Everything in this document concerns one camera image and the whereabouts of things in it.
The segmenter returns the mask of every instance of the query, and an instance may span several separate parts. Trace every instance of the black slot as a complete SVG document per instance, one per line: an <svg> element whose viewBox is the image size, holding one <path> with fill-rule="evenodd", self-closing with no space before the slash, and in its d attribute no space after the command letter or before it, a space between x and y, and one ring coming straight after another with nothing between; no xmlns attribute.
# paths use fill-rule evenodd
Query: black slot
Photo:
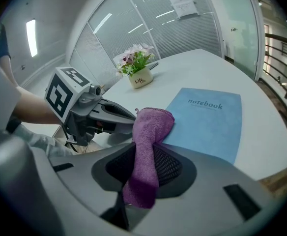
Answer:
<svg viewBox="0 0 287 236"><path fill-rule="evenodd" d="M55 172L58 172L58 171L67 170L67 169L69 169L71 167L74 167L74 165L71 164L71 163L63 163L63 164L60 164L60 165L53 166L53 170Z"/></svg>
<svg viewBox="0 0 287 236"><path fill-rule="evenodd" d="M134 116L131 116L124 110L120 109L117 106L111 105L111 104L105 104L101 106L102 110L108 114L119 116L119 117L124 117L127 119L135 120Z"/></svg>
<svg viewBox="0 0 287 236"><path fill-rule="evenodd" d="M195 165L186 157L161 145L153 145L154 163L159 180L157 198L178 197L194 182ZM95 181L108 191L121 191L131 176L135 163L136 145L123 149L97 161L91 170Z"/></svg>
<svg viewBox="0 0 287 236"><path fill-rule="evenodd" d="M125 211L125 203L122 197L122 193L119 192L115 205L105 211L101 218L116 225L122 229L128 230L129 224Z"/></svg>
<svg viewBox="0 0 287 236"><path fill-rule="evenodd" d="M260 207L238 184L228 185L223 188L244 220L249 220L260 211Z"/></svg>

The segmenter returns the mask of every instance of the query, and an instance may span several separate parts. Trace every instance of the metal railing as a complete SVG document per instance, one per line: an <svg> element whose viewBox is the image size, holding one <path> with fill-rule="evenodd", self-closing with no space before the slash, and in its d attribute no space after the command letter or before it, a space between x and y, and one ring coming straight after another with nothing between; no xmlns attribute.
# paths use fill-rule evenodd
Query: metal railing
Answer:
<svg viewBox="0 0 287 236"><path fill-rule="evenodd" d="M279 41L281 41L282 43L287 44L287 38L284 38L284 37L281 37L281 36L278 36L278 35L273 35L273 34L268 34L268 33L266 33L266 34L265 34L265 37L272 38L272 39L275 39L275 40L279 40ZM272 48L273 50L280 51L280 56L276 56L276 57L275 57L274 55L270 55L270 54L269 54L269 51L268 51L268 52L266 51L265 56L266 56L266 57L269 57L269 58L272 58L273 60L276 60L278 63L283 64L284 67L287 68L287 64L282 61L282 56L283 56L283 55L287 56L287 52L285 52L285 51L283 50L283 48L282 48L282 49L279 49L279 48L277 48L277 47L274 47L274 46L271 46L271 45L266 44L266 49L269 49L269 50L270 50L270 48ZM265 61L264 63L267 64L267 66L269 66L271 69L273 69L273 70L276 71L277 73L281 74L281 75L287 80L287 74L285 74L285 72L284 72L282 69L279 69L278 67L274 67L273 64L269 63L269 60L268 60L268 62ZM277 81L277 82L279 83L279 85L286 91L285 98L287 98L287 87L285 86L287 83L281 83L280 80L278 80L278 78L276 78L273 74L271 74L271 72L269 72L269 71L267 71L267 70L265 70L265 69L263 69L263 71L264 71L266 74L268 74L271 78L273 78L275 81Z"/></svg>

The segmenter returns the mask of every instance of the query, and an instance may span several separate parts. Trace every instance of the potted flowers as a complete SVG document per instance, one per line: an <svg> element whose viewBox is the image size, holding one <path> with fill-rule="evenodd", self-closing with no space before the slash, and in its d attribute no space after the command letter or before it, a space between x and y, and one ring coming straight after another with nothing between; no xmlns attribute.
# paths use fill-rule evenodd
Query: potted flowers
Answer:
<svg viewBox="0 0 287 236"><path fill-rule="evenodd" d="M150 53L152 48L146 44L133 45L114 58L118 69L117 74L129 75L130 84L134 89L141 88L153 80L151 72L146 67L149 64L149 59L154 57Z"/></svg>

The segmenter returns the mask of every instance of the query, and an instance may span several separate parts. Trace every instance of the gray plastic housing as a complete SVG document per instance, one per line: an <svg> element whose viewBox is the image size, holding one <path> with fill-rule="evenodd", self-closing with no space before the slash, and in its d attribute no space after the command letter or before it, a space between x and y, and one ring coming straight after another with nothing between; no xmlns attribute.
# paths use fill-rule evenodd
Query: gray plastic housing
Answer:
<svg viewBox="0 0 287 236"><path fill-rule="evenodd" d="M71 144L87 146L97 133L123 133L128 134L133 130L136 117L119 104L103 99L102 97L87 100L87 94L71 108L64 129L71 136Z"/></svg>
<svg viewBox="0 0 287 236"><path fill-rule="evenodd" d="M43 234L69 236L215 235L249 223L224 191L225 186L237 183L261 212L272 200L258 182L222 159L161 145L193 162L197 177L180 196L157 199L142 221L127 232L99 217L114 206L117 192L103 190L91 174L97 161L126 146L129 144L49 160L44 151L0 133L0 191L23 219ZM53 166L65 163L73 167L55 172Z"/></svg>

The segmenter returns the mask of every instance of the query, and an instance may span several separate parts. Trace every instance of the flower pot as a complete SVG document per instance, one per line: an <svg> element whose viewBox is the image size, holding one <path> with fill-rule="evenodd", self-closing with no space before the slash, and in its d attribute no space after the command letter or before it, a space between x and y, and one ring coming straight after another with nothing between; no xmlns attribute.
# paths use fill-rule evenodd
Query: flower pot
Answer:
<svg viewBox="0 0 287 236"><path fill-rule="evenodd" d="M133 76L129 75L128 79L133 89L138 89L153 81L153 76L149 69L145 67L137 73L134 73Z"/></svg>

